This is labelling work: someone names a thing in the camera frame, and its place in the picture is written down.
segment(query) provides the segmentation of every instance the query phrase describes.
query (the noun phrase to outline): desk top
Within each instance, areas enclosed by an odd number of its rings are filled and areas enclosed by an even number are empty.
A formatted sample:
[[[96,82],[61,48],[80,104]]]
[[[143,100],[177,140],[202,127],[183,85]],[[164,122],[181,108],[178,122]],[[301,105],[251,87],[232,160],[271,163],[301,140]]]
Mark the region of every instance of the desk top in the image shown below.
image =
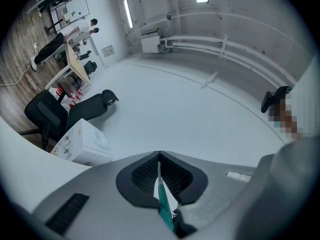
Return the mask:
[[[79,77],[83,82],[87,85],[91,86],[89,77],[86,73],[86,70],[80,60],[78,60],[78,56],[75,54],[74,50],[72,49],[71,45],[67,42],[66,43],[66,58],[68,61],[68,65],[72,69],[72,71]]]

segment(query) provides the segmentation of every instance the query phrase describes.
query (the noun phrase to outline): black pants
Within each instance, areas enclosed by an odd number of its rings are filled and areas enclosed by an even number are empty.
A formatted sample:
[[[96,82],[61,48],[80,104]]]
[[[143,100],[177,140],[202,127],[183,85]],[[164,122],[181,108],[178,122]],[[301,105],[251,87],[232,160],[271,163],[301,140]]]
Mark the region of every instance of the black pants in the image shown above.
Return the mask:
[[[40,13],[43,13],[47,8],[49,8],[49,6],[57,1],[61,1],[61,0],[44,0],[42,3],[40,3],[38,5],[38,8],[40,9]]]
[[[50,43],[39,51],[38,55],[34,58],[35,64],[39,64],[53,54],[64,43],[64,35],[59,33]]]

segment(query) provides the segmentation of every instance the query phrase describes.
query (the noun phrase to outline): chair headrest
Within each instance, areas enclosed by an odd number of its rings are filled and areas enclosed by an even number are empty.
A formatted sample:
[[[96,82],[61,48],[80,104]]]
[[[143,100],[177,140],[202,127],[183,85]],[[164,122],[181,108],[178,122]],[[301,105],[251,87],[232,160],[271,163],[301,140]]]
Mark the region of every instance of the chair headrest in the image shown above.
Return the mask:
[[[101,93],[101,99],[104,106],[110,106],[116,101],[119,101],[117,96],[111,90],[104,90]]]

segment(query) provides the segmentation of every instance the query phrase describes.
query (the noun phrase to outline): power cord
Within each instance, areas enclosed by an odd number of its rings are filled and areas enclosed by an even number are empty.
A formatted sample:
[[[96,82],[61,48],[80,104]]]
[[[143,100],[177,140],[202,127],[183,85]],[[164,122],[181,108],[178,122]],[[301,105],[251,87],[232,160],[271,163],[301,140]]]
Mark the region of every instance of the power cord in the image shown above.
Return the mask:
[[[34,46],[34,55],[36,56],[39,53],[39,46],[35,43]],[[0,84],[0,86],[15,86],[16,84],[18,84],[23,76],[23,74],[30,68],[31,62],[27,60],[27,63],[29,64],[29,66],[27,67],[27,69],[25,71],[23,71],[21,73],[20,79],[18,80],[18,82],[15,83],[11,83],[11,84]]]

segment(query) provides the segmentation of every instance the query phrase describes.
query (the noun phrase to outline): white fabric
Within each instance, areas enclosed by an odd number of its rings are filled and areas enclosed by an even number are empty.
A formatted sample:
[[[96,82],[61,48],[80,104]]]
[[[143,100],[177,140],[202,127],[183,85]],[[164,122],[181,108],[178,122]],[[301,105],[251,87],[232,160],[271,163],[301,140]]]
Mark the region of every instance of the white fabric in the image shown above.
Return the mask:
[[[90,36],[91,36],[90,30],[86,30],[86,31],[78,34],[76,37],[74,37],[74,38],[73,38],[73,42],[74,42],[75,44],[80,43],[81,40],[87,39],[87,38],[89,38]]]
[[[64,36],[69,35],[69,33],[76,27],[79,27],[79,32],[75,33],[73,36],[89,30],[91,27],[91,21],[87,19],[78,19],[61,29],[60,33],[62,33]]]
[[[296,117],[298,132],[301,132],[303,137],[320,134],[319,80],[320,57],[317,55],[292,91],[285,97],[286,110],[291,111],[291,115]]]

